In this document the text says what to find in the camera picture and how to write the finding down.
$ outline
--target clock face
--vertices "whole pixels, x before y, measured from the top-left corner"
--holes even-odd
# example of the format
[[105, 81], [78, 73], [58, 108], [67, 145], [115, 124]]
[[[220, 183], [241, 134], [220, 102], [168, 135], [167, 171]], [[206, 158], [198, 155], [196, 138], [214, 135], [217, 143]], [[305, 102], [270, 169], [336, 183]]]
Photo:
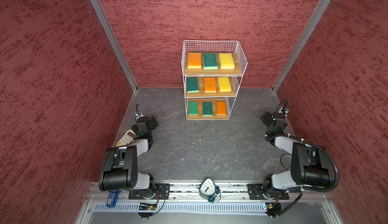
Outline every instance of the clock face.
[[205, 181], [202, 183], [201, 188], [199, 191], [204, 195], [213, 195], [216, 191], [216, 186], [211, 179], [205, 179]]

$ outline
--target sponge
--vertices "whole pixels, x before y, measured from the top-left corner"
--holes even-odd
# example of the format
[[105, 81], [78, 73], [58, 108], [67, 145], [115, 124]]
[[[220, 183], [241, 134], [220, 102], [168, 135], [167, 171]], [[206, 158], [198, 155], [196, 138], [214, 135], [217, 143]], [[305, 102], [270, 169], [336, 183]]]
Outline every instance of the sponge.
[[213, 104], [211, 102], [203, 102], [203, 116], [213, 116]]
[[201, 53], [189, 52], [189, 58], [187, 60], [187, 68], [201, 69]]
[[204, 77], [205, 93], [215, 93], [216, 91], [216, 79], [215, 77]]
[[218, 69], [217, 57], [215, 53], [203, 54], [203, 69]]
[[217, 115], [226, 115], [225, 101], [217, 101]]
[[187, 77], [186, 78], [186, 85], [187, 85], [187, 93], [199, 92], [198, 78], [197, 77]]
[[234, 69], [234, 60], [231, 53], [220, 53], [218, 57], [220, 58], [221, 69]]
[[198, 102], [190, 101], [189, 102], [189, 115], [198, 115]]
[[218, 87], [220, 92], [231, 92], [232, 87], [230, 86], [229, 77], [218, 77]]

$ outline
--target three-tier shelf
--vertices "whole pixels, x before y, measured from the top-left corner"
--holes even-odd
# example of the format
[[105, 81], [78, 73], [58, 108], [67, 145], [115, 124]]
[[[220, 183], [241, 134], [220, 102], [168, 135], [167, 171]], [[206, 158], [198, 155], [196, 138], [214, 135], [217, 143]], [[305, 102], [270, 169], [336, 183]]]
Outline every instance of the three-tier shelf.
[[[218, 69], [205, 70], [203, 69], [203, 55], [202, 68], [191, 69], [187, 68], [188, 53], [216, 53]], [[218, 59], [218, 53], [232, 53], [234, 59], [234, 69], [221, 69]], [[238, 41], [184, 41], [182, 49], [182, 74], [183, 85], [185, 89], [185, 106], [186, 106], [186, 119], [187, 120], [229, 120], [230, 112], [233, 109], [233, 105], [236, 101], [237, 94], [239, 92], [242, 77], [244, 76], [247, 61], [242, 51], [241, 45]], [[229, 77], [231, 92], [220, 92], [218, 89], [217, 77]], [[198, 77], [198, 93], [187, 93], [186, 79], [187, 77]], [[216, 77], [216, 92], [205, 93], [204, 77]], [[187, 107], [190, 101], [198, 102], [198, 115], [188, 115]], [[226, 102], [226, 116], [202, 116], [202, 102], [213, 103], [213, 113], [216, 112], [216, 102]]]

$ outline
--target black mounting plate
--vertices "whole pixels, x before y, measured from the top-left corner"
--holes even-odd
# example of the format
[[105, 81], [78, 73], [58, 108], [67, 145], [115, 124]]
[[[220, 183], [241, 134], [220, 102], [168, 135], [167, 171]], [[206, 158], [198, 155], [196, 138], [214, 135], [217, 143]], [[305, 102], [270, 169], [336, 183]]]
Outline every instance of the black mounting plate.
[[[156, 190], [159, 190], [159, 199], [160, 200], [163, 200], [164, 197], [166, 197], [166, 200], [168, 200], [168, 195], [170, 193], [170, 184], [155, 184], [156, 186]], [[147, 197], [149, 194], [151, 193], [150, 190], [130, 190], [129, 191], [129, 195], [128, 195], [128, 198], [130, 200], [145, 200], [145, 201], [148, 201], [148, 200], [156, 200], [156, 195], [154, 195], [152, 198], [150, 199], [146, 199], [145, 197]]]
[[[269, 200], [264, 197], [263, 193], [261, 192], [261, 186], [262, 184], [247, 184], [248, 187], [248, 194], [250, 200]], [[290, 197], [288, 196], [287, 192], [282, 192], [279, 195], [279, 200], [289, 200]]]

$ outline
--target red patterned wallpaper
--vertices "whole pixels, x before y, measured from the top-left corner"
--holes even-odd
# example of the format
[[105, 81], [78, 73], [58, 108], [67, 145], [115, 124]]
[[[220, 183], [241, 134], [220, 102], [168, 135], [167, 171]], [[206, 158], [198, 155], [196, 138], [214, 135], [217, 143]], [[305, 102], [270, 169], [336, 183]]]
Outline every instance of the red patterned wallpaper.
[[319, 0], [100, 0], [139, 86], [183, 86], [184, 40], [239, 40], [243, 86], [272, 87]]
[[0, 223], [71, 224], [131, 89], [89, 0], [1, 0]]
[[332, 0], [280, 87], [299, 137], [339, 165], [348, 224], [388, 223], [388, 0]]

